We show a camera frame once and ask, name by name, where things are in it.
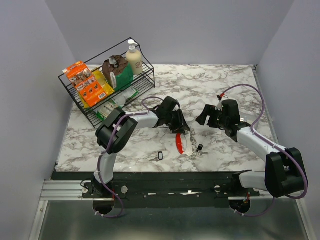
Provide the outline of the red handled metal key holder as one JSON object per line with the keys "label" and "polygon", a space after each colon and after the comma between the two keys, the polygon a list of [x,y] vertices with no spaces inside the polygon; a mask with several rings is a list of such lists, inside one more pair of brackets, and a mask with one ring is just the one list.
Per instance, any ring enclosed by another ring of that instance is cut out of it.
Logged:
{"label": "red handled metal key holder", "polygon": [[185,134],[177,133],[175,137],[175,144],[180,155],[186,155],[190,160],[194,160],[197,155],[197,140],[196,133],[193,128]]}

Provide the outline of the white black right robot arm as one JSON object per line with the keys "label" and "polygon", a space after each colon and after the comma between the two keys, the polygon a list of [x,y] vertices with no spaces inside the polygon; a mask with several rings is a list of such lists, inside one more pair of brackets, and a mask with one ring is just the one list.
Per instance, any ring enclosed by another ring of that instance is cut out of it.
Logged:
{"label": "white black right robot arm", "polygon": [[230,191],[241,196],[248,189],[269,192],[273,197],[289,197],[296,192],[306,193],[308,180],[302,155],[296,148],[285,148],[256,132],[241,121],[236,100],[222,100],[217,106],[205,105],[196,118],[201,126],[223,130],[234,142],[247,147],[265,162],[264,171],[243,171],[230,183]]}

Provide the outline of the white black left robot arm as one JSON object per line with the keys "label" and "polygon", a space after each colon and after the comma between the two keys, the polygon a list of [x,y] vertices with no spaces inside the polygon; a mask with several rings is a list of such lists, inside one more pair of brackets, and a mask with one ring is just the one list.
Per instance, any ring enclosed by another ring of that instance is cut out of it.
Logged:
{"label": "white black left robot arm", "polygon": [[161,126],[167,126],[174,134],[185,134],[191,130],[176,99],[167,96],[161,104],[151,108],[145,105],[145,100],[141,104],[146,111],[127,112],[116,107],[95,132],[102,152],[98,157],[92,184],[93,191],[101,198],[110,193],[117,195],[109,183],[114,179],[117,155],[127,145],[135,130]]}

